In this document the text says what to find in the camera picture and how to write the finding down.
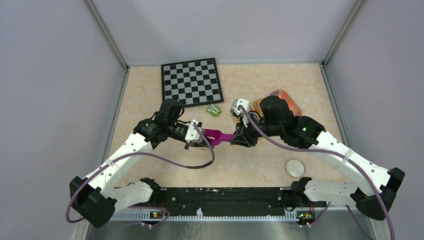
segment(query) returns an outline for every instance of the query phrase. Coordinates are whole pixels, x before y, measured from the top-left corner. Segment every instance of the robotic arm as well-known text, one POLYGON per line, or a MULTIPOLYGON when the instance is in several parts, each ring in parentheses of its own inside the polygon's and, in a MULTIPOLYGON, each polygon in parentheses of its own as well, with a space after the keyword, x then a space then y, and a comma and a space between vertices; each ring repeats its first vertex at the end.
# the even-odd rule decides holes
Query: robotic arm
POLYGON ((216 146, 222 142, 254 147, 258 138, 262 137, 253 126, 255 124, 266 136, 280 136, 287 145, 299 149, 299 152, 331 150, 346 156, 341 158, 328 153, 311 152, 312 155, 323 159, 345 174, 352 182, 322 182, 310 177, 302 177, 299 181, 292 183, 291 188, 294 193, 304 195, 312 202, 326 201, 356 206, 366 216, 384 220, 385 216, 374 191, 364 176, 353 165, 347 163, 347 158, 359 165, 371 178, 387 210, 392 206, 396 192, 403 181, 405 176, 403 171, 398 168, 388 170, 366 160, 335 139, 324 126, 312 118, 294 116, 287 102, 277 96, 269 96, 261 101, 263 117, 253 120, 254 122, 249 121, 252 117, 244 114, 240 106, 249 109, 249 101, 234 100, 230 112, 239 119, 239 123, 236 125, 234 134, 224 134, 219 130, 203 129, 202 123, 195 120, 189 125, 186 125, 188 122, 179 121, 178 118, 184 113, 182 104, 173 99, 166 99, 158 112, 155 112, 151 118, 138 123, 123 145, 99 166, 99 169, 89 173, 84 179, 76 176, 70 182, 70 195, 74 198, 72 207, 94 227, 101 227, 109 221, 115 211, 149 201, 154 190, 160 188, 148 178, 125 187, 115 188, 126 172, 142 157, 136 153, 152 156, 150 152, 169 137, 186 143, 186 149, 206 147, 208 144, 216 146), (201 134, 207 137, 208 143, 203 140, 201 134), (120 161, 113 161, 126 154, 134 155, 120 161))

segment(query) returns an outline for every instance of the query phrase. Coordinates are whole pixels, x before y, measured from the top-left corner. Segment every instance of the white circular object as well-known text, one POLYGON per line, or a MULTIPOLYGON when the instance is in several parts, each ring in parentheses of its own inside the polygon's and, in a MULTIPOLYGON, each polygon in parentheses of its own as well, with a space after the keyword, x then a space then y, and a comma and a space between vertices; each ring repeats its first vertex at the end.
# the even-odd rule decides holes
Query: white circular object
POLYGON ((297 159, 290 159, 285 163, 285 170, 290 176, 298 178, 305 173, 305 166, 297 159))

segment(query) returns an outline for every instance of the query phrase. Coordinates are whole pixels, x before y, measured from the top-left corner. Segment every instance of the checkered board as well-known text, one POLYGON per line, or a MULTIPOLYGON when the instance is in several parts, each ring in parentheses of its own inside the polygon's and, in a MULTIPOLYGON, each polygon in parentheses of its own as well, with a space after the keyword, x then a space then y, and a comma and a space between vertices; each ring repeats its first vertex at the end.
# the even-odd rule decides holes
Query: checkered board
POLYGON ((162 100, 175 99, 184 107, 224 101, 215 58, 162 65, 162 100))

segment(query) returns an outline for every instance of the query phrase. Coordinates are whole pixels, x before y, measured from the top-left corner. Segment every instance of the gray wall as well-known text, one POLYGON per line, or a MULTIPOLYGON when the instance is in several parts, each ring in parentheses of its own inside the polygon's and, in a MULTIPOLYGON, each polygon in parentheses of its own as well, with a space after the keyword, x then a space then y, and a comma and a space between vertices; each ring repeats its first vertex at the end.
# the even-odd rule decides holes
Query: gray wall
POLYGON ((82 0, 0 3, 0 239, 69 239, 123 79, 82 0))
POLYGON ((129 65, 322 61, 356 0, 95 0, 129 65))
POLYGON ((390 211, 398 239, 422 239, 424 2, 368 1, 329 66, 353 148, 406 177, 390 211))

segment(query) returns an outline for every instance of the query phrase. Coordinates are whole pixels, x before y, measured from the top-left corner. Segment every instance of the purple object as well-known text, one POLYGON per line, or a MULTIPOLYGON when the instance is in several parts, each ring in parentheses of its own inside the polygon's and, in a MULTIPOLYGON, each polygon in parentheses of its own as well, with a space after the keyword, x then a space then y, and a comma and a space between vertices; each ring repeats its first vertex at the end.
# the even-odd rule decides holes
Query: purple object
POLYGON ((204 135, 209 139, 209 143, 212 146, 217 146, 222 142, 231 142, 236 137, 235 134, 226 134, 215 129, 205 129, 204 135))

